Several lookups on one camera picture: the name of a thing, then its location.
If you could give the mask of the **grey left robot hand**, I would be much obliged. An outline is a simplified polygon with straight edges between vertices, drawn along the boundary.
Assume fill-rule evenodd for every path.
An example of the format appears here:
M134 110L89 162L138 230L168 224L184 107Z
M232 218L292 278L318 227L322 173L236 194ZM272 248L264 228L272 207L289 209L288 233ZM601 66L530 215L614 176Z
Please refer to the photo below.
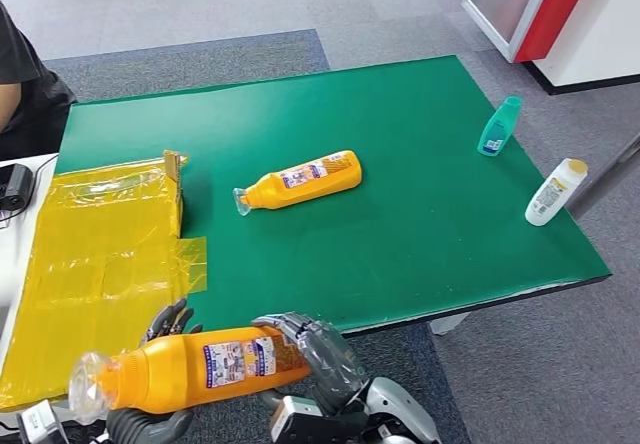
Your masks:
M159 337L186 332L187 324L193 314L194 311L186 305L185 298L166 306L149 324L139 346ZM195 324L187 332L194 334L202 330L202 324ZM123 408L109 411L106 420L106 431L111 443L174 443L186 433L194 416L195 412L189 408L168 414Z

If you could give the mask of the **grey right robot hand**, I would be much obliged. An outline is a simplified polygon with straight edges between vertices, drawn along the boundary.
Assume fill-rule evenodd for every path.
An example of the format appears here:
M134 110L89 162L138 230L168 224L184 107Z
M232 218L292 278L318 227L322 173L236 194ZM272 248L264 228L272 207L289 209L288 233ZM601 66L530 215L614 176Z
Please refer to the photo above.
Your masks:
M257 317L251 324L278 330L294 344L315 379L314 398L327 414L342 412L369 381L355 352L326 321L287 312Z

